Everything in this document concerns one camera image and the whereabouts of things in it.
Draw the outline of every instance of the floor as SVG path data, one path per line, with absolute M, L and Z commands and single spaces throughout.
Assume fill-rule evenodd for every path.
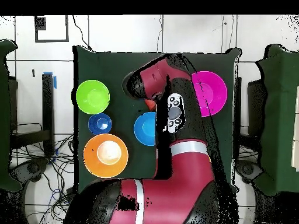
M 232 47 L 240 48 L 242 55 L 238 73 L 242 77 L 241 131 L 244 134 L 248 126 L 246 87 L 248 82 L 260 79 L 254 62 L 263 58 L 268 44 L 280 43 L 292 51 L 299 49 L 299 28 L 293 16 L 164 15 L 162 19 L 161 15 L 128 15 L 74 16 L 74 19 L 68 16 L 69 42 L 35 43 L 33 16 L 0 16 L 0 39 L 14 40 L 18 45 L 18 49 L 8 54 L 6 59 L 10 75 L 16 76 L 19 82 L 19 124 L 42 123 L 41 75 L 43 72 L 52 72 L 57 77 L 57 88 L 54 89 L 55 141 L 69 137 L 74 131 L 72 46 L 86 46 L 82 36 L 95 51 L 224 53 Z M 46 22 L 47 29 L 39 31 L 39 39 L 65 39 L 65 16 L 46 16 Z M 23 125 L 19 127 L 19 132 L 38 129 L 38 125 Z M 37 147 L 29 147 L 30 152 L 36 150 Z M 72 155 L 67 143 L 59 153 Z M 12 166 L 24 160 L 18 153 L 18 158 L 12 159 Z M 68 164 L 65 170 L 71 172 L 72 166 Z M 51 188 L 57 188 L 57 175 L 51 166 L 45 174 Z M 71 187 L 74 183 L 73 174 L 63 173 L 63 176 L 66 188 Z M 253 224 L 253 188 L 244 184 L 237 174 L 235 185 L 239 188 L 239 224 Z M 49 200 L 50 204 L 55 201 L 44 176 L 36 183 L 30 182 L 26 193 L 26 214 L 46 211 Z M 30 215 L 29 223 L 38 224 L 42 215 Z M 43 224 L 61 224 L 61 221 L 48 216 Z

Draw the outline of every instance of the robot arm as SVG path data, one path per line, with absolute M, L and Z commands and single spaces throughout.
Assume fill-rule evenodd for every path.
M 156 142 L 158 165 L 165 161 L 159 152 L 170 149 L 171 177 L 93 183 L 74 198 L 64 224 L 217 224 L 214 175 L 185 64 L 179 54 L 165 54 L 123 81 L 128 96 L 157 103 L 156 133 L 165 137 Z M 134 202 L 129 210 L 124 201 Z

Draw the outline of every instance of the green bowl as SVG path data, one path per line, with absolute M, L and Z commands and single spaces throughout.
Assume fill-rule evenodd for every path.
M 104 83 L 98 80 L 86 80 L 77 89 L 76 101 L 84 113 L 99 114 L 107 108 L 110 93 Z

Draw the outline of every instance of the blue bowl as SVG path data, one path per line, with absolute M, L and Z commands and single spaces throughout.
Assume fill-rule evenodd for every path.
M 139 116 L 134 124 L 134 134 L 139 142 L 155 146 L 156 113 L 148 112 Z
M 92 115 L 88 120 L 88 128 L 94 135 L 108 133 L 111 130 L 112 122 L 105 113 Z

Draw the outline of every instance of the orange bowl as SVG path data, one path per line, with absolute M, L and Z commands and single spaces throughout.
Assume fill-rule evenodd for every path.
M 119 137 L 100 134 L 85 145 L 83 157 L 85 167 L 91 174 L 100 178 L 112 178 L 127 166 L 128 149 Z

